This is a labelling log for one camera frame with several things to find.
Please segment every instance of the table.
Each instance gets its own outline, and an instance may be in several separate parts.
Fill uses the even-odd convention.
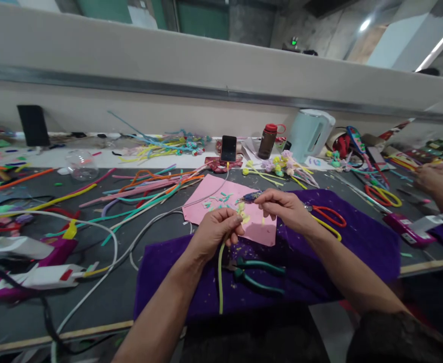
[[[101,169],[99,175],[104,175],[106,171],[107,169]],[[115,174],[134,175],[135,173],[129,169],[118,169]],[[347,186],[341,184],[337,179],[331,178],[330,172],[316,171],[314,172],[314,177],[321,188],[329,188],[336,192],[341,198],[349,201],[357,209],[381,221],[382,215],[379,212]],[[360,182],[351,173],[345,173],[343,177],[355,186],[361,186]],[[392,174],[388,174],[387,177],[391,182],[392,191],[395,191],[396,188],[406,183],[404,180],[400,180]],[[273,186],[257,175],[249,174],[248,176],[243,176],[241,170],[233,170],[230,172],[228,180],[260,190]],[[54,184],[57,182],[61,182],[63,185],[55,187]],[[52,172],[20,184],[14,189],[5,189],[0,193],[0,200],[13,197],[27,197],[28,193],[33,197],[48,194],[60,197],[86,184],[87,182],[79,183],[72,180],[68,175],[61,176],[56,172]],[[60,205],[64,209],[76,211],[78,210],[79,204],[102,196],[101,193],[103,191],[121,188],[126,184],[126,179],[113,179],[108,177],[93,190],[84,195],[64,201]],[[300,190],[301,188],[292,181],[286,183],[281,189],[290,191]],[[183,189],[167,200],[166,203],[157,205],[123,226],[117,233],[120,241],[119,255],[130,245],[142,226],[156,215],[182,205],[193,191],[194,187]],[[415,207],[405,201],[404,196],[398,192],[394,193],[398,194],[403,200],[403,206],[398,208],[399,212],[405,214],[410,219],[422,217],[422,214]],[[102,209],[104,205],[105,203],[102,203],[82,209],[81,219],[89,220],[99,217],[100,212],[96,210],[99,208]],[[133,209],[133,206],[119,202],[109,210],[108,215],[114,215],[131,209]],[[105,222],[104,225],[114,225],[119,221],[120,218]],[[165,228],[164,226],[168,223],[176,228]],[[41,238],[45,233],[59,231],[64,225],[64,220],[37,215],[35,221],[27,226],[24,232],[30,237]],[[155,223],[147,231],[135,249],[135,259],[137,260],[142,256],[144,246],[147,244],[159,243],[188,233],[189,225],[183,225],[182,216],[180,214],[170,215]],[[100,246],[106,237],[107,233],[100,228],[89,227],[85,230],[79,230],[76,237],[79,245],[67,262],[85,267],[96,261],[99,261],[100,267],[109,265],[113,257],[112,244],[108,243],[104,247]],[[443,246],[440,244],[432,244],[428,247],[427,251],[436,261],[431,261],[430,257],[422,251],[413,249],[406,243],[401,243],[401,252],[411,253],[413,255],[413,258],[401,257],[402,276],[442,269]],[[66,340],[74,340],[92,336],[98,337],[127,330],[133,323],[136,278],[137,272],[128,261],[112,271],[111,275],[99,286],[67,323],[63,329],[65,333],[62,334],[61,337]],[[60,324],[77,302],[92,288],[96,281],[97,279],[91,279],[87,282],[82,282],[73,289],[60,290],[48,296],[55,326]],[[20,302],[15,306],[0,303],[0,352],[23,350],[33,346],[46,346],[50,342],[51,340],[47,336],[43,326],[42,307],[38,300],[31,299]]]

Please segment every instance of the pink craft piece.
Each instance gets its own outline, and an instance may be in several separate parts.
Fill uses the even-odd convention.
[[[222,178],[218,178],[210,174],[206,175],[201,181],[200,185],[196,188],[193,195],[191,195],[184,205],[192,203],[213,193],[223,184],[223,181],[224,179]],[[256,189],[227,181],[223,187],[212,196],[216,199],[207,197],[199,203],[193,204],[192,206],[183,207],[182,212],[185,220],[191,223],[200,224],[201,220],[205,214],[209,212],[211,207],[216,209],[219,208],[220,205],[224,207],[227,204],[232,209],[236,210],[238,206],[235,205],[235,202],[238,198],[243,197],[245,194],[256,191]],[[233,193],[233,195],[230,196],[227,202],[222,202],[220,199],[226,199],[226,197],[221,194],[222,192],[226,195]],[[206,207],[204,203],[211,203],[211,205],[210,207]],[[277,220],[272,221],[270,217],[263,219],[263,212],[258,209],[258,205],[255,204],[245,203],[244,211],[248,216],[250,216],[250,219],[247,224],[242,225],[243,229],[245,230],[245,235],[243,237],[265,246],[274,246],[275,234],[277,232]]]

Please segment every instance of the smartphone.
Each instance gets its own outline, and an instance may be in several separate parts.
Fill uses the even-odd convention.
[[[221,139],[221,161],[236,161],[236,137],[224,135]]]
[[[18,105],[21,126],[27,146],[49,146],[50,138],[46,129],[43,108],[38,105]]]

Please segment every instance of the sleeve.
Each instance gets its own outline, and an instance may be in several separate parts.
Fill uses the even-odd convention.
[[[443,362],[443,336],[400,312],[365,314],[352,338],[347,363]]]

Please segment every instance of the green door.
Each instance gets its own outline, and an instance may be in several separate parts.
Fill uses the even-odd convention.
[[[228,40],[228,7],[204,6],[177,1],[181,33]]]

